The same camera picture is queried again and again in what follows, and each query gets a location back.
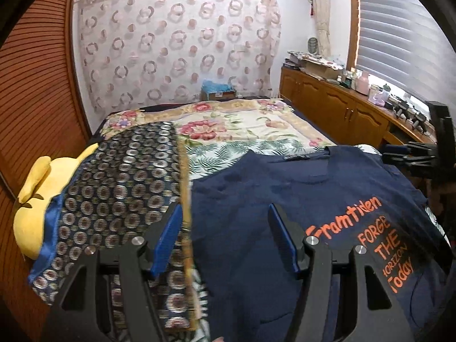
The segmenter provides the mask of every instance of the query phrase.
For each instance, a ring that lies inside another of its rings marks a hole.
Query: wooden window frame
[[[350,42],[348,46],[347,69],[355,67],[359,48],[359,0],[351,0]]]

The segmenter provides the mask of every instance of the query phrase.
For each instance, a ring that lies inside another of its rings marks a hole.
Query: wooden countertop
[[[360,94],[359,92],[351,90],[351,89],[350,90],[346,89],[339,85],[334,85],[334,84],[326,82],[326,81],[320,81],[317,78],[312,77],[312,76],[310,76],[304,72],[298,71],[298,70],[292,70],[292,69],[288,69],[288,68],[282,68],[282,70],[285,70],[287,72],[297,72],[299,75],[304,76],[310,80],[318,81],[321,85],[324,85],[327,88],[341,92],[343,94],[346,94],[349,97],[351,97],[352,99],[356,100],[358,103],[362,103],[363,106],[375,111],[378,114],[381,114],[390,123],[397,126],[399,129],[404,131],[407,135],[409,135],[409,137],[413,138],[417,142],[424,142],[426,144],[435,144],[435,141],[433,141],[430,137],[423,135],[419,131],[412,130],[412,125],[410,122],[407,122],[407,120],[398,119],[398,118],[396,118],[395,114],[392,111],[390,111],[384,107],[379,107],[375,104],[372,104],[368,100],[368,97],[366,95]]]

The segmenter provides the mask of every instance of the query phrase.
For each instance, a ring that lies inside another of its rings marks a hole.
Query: wooden wardrobe door
[[[76,157],[88,138],[67,2],[35,0],[0,48],[0,153],[19,186],[38,157]]]
[[[296,109],[302,112],[310,121],[321,123],[321,86],[317,80],[303,76],[298,84],[299,91],[296,96]]]
[[[334,91],[327,90],[324,97],[323,123],[321,128],[338,144],[347,142],[348,118],[353,109],[353,100]]]
[[[49,307],[27,283],[31,261],[15,243],[12,212],[38,157],[77,157],[88,140],[71,19],[72,0],[35,0],[0,48],[0,297],[32,341]]]
[[[347,144],[369,144],[378,148],[387,127],[385,117],[357,103],[348,122]]]
[[[290,101],[295,101],[298,82],[294,71],[282,69],[280,76],[280,95]]]

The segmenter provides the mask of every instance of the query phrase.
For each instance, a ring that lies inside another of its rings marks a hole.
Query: white wall
[[[347,63],[350,45],[351,0],[330,0],[331,17],[329,20],[329,41],[331,57]]]
[[[274,64],[271,68],[271,84],[273,92],[277,93],[280,84],[280,69],[284,58],[288,57],[288,50],[307,51],[307,40],[310,37],[315,37],[314,19],[310,17],[310,4],[307,0],[277,0],[280,13],[282,16],[282,31],[280,38],[280,46],[277,56],[274,59]],[[73,13],[73,45],[77,47],[77,14]],[[87,87],[82,71],[82,63],[78,50],[74,53],[76,74],[79,82],[79,89],[86,110],[86,115],[92,131],[95,131],[99,126],[101,119],[94,113],[90,104],[85,104],[84,100],[88,100]]]

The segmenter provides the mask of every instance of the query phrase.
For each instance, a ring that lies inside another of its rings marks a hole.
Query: floral bedspread
[[[123,111],[107,118],[101,134],[108,139],[132,126],[157,121],[174,122],[190,147],[284,138],[299,141],[303,147],[334,145],[280,99],[204,101],[154,113]]]
[[[323,150],[318,146],[305,146],[296,139],[283,138],[274,141],[249,140],[218,142],[186,148],[190,181],[234,165],[249,150],[266,155],[302,155]]]

